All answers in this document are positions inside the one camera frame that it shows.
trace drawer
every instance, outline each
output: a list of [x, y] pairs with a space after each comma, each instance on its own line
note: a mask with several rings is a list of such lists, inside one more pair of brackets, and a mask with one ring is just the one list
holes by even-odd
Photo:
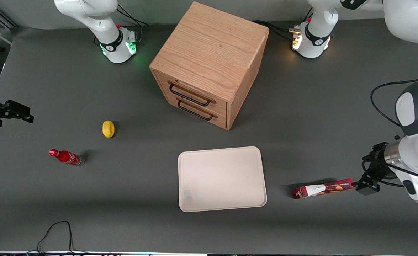
[[189, 86], [183, 82], [173, 79], [164, 73], [154, 72], [168, 101], [170, 98], [178, 97], [186, 102], [192, 102], [201, 109], [207, 109], [210, 112], [226, 116], [227, 103], [225, 101], [214, 96], [207, 96], [207, 93], [189, 89]]
[[215, 124], [218, 127], [226, 129], [225, 116], [209, 112], [196, 104], [188, 102], [185, 99], [181, 99], [180, 97], [173, 97], [171, 99], [168, 99], [168, 103], [173, 105], [174, 107], [180, 108], [181, 110], [189, 114], [195, 115], [202, 120], [206, 120], [209, 123]]

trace drawer handle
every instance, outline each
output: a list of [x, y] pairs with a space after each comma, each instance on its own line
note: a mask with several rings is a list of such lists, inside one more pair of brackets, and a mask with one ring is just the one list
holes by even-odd
[[191, 102], [193, 102], [193, 103], [195, 103], [195, 104], [198, 104], [199, 106], [207, 107], [207, 105], [209, 105], [209, 103], [210, 103], [210, 100], [207, 100], [207, 102], [206, 102], [206, 103], [202, 103], [202, 102], [199, 102], [199, 101], [197, 101], [197, 100], [194, 100], [194, 99], [192, 99], [192, 98], [190, 98], [190, 97], [188, 97], [188, 96], [185, 96], [185, 95], [183, 95], [183, 94], [180, 94], [179, 92], [174, 91], [174, 90], [173, 90], [173, 87], [174, 87], [174, 84], [171, 84], [171, 85], [169, 86], [169, 90], [170, 90], [173, 94], [176, 94], [176, 95], [178, 95], [178, 96], [180, 96], [180, 97], [182, 97], [182, 98], [184, 98], [184, 99], [186, 99], [186, 100], [189, 100], [189, 101], [191, 101]]
[[199, 118], [201, 118], [201, 119], [203, 119], [203, 120], [206, 120], [206, 121], [210, 121], [210, 120], [212, 120], [212, 118], [213, 118], [213, 115], [210, 115], [210, 117], [205, 118], [205, 117], [203, 117], [202, 115], [199, 115], [198, 113], [195, 113], [195, 112], [191, 111], [190, 109], [187, 109], [187, 108], [182, 107], [182, 106], [180, 105], [180, 103], [182, 103], [182, 101], [179, 101], [179, 102], [178, 102], [178, 107], [179, 107], [181, 110], [185, 111], [185, 112], [188, 112], [188, 113], [190, 113], [190, 114], [196, 115], [197, 117], [199, 117]]

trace white tray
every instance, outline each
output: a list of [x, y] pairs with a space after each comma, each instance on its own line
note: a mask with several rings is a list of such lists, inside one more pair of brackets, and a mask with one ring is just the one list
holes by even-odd
[[266, 204], [257, 147], [182, 152], [179, 206], [184, 212], [260, 207]]

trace gray tabletop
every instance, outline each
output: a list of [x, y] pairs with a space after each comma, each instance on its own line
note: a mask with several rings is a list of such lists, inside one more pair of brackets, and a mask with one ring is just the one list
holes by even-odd
[[[282, 23], [284, 27], [293, 23]], [[418, 45], [383, 20], [339, 21], [318, 59], [269, 36], [258, 77], [231, 131], [166, 103], [148, 65], [173, 26], [144, 29], [138, 54], [110, 63], [89, 30], [17, 31], [0, 77], [0, 102], [32, 109], [35, 123], [0, 128], [0, 251], [33, 250], [46, 229], [71, 222], [84, 251], [418, 255], [418, 204], [382, 186], [295, 200], [299, 183], [362, 175], [361, 157], [399, 128], [370, 105], [381, 83], [418, 78]], [[405, 85], [378, 92], [393, 115]], [[101, 133], [105, 120], [117, 135]], [[264, 207], [184, 213], [178, 205], [183, 151], [256, 146]], [[61, 164], [51, 148], [86, 157]], [[67, 250], [64, 225], [43, 249]]]

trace wooden drawer cabinet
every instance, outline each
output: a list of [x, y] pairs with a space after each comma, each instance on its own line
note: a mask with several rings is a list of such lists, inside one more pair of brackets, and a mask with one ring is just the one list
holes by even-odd
[[263, 58], [268, 28], [193, 2], [149, 68], [170, 105], [229, 130]]

